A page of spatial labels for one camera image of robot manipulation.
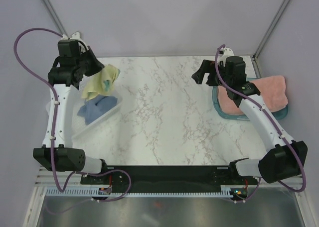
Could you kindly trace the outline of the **yellow towel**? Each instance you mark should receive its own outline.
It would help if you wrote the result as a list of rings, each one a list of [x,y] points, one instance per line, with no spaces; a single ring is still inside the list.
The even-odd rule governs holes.
[[[109,96],[114,90],[114,82],[117,80],[120,70],[111,65],[105,65],[97,74],[89,78],[84,86],[81,98],[86,101],[97,96]]]

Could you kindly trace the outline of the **pink towel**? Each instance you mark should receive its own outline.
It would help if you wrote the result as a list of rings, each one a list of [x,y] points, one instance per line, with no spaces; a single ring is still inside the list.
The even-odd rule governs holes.
[[[263,100],[268,109],[273,113],[282,110],[288,105],[286,96],[286,81],[284,76],[270,76],[251,81],[261,92]],[[227,96],[224,87],[218,86],[217,99],[221,110],[226,114],[242,115],[244,114],[235,103]]]

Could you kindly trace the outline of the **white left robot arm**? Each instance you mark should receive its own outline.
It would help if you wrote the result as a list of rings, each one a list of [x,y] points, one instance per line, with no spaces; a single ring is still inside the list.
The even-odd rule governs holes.
[[[72,119],[74,103],[84,77],[102,70],[92,49],[81,38],[62,39],[58,42],[58,57],[48,73],[50,111],[47,134],[40,148],[33,150],[33,158],[48,171],[92,173],[97,184],[105,184],[109,172],[104,161],[91,158],[82,149],[73,148]]]

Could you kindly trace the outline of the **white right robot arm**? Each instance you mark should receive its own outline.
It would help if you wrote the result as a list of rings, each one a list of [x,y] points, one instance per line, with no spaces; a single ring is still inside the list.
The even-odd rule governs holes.
[[[267,183],[303,175],[308,147],[303,141],[295,141],[279,125],[267,108],[257,86],[246,78],[246,63],[242,57],[230,56],[223,61],[203,60],[200,68],[191,76],[202,84],[208,74],[207,85],[226,84],[226,98],[238,107],[253,124],[266,148],[260,159],[240,159],[230,163],[228,179],[240,184],[246,176],[260,177]]]

